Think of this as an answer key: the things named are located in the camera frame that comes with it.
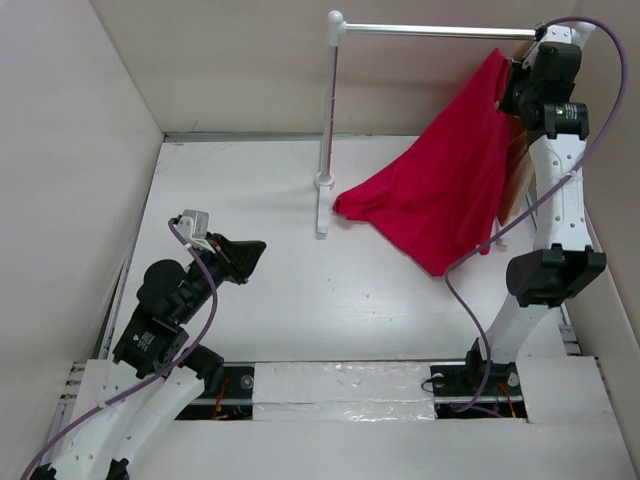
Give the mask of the red t-shirt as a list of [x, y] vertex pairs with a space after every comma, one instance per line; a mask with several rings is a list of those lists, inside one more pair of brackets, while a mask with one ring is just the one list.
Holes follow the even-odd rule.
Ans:
[[431, 276], [489, 239], [512, 129], [497, 105], [510, 62], [493, 50], [461, 92], [397, 159], [341, 193], [333, 210], [372, 225]]

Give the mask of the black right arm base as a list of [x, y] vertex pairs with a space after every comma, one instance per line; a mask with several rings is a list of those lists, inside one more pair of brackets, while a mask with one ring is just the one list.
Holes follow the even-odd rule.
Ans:
[[526, 419], [527, 411], [516, 364], [492, 362], [481, 394], [462, 411], [477, 394], [487, 362], [482, 358], [476, 339], [463, 361], [436, 362], [421, 389], [433, 395], [435, 417], [444, 419], [512, 418]]

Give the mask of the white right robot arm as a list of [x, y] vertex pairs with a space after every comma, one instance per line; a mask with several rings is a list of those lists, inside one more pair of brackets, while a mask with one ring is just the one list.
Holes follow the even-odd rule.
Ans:
[[514, 66], [499, 106], [519, 117], [526, 131], [540, 204], [533, 249], [509, 261], [508, 295], [466, 355], [462, 381], [474, 393], [509, 376], [536, 325], [606, 267], [606, 256], [595, 251], [586, 227], [583, 178], [576, 167], [589, 135], [586, 105], [570, 99], [581, 59], [577, 45], [537, 43]]

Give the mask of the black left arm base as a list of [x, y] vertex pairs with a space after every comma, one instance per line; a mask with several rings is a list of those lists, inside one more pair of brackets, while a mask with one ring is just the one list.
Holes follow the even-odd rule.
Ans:
[[191, 401], [176, 417], [182, 421], [244, 421], [253, 419], [255, 365], [229, 363], [214, 387]]

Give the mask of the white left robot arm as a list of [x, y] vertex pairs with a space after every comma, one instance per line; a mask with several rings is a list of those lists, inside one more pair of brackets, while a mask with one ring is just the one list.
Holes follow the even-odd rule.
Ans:
[[[38, 453], [23, 478], [128, 479], [152, 439], [191, 401], [223, 387], [225, 360], [202, 340], [217, 312], [219, 287], [246, 284], [267, 245], [211, 233], [174, 235], [191, 263], [163, 259], [147, 268], [96, 406], [47, 443], [52, 448], [73, 436], [59, 456], [45, 463]], [[205, 304], [211, 306], [207, 320], [191, 339], [184, 326]]]

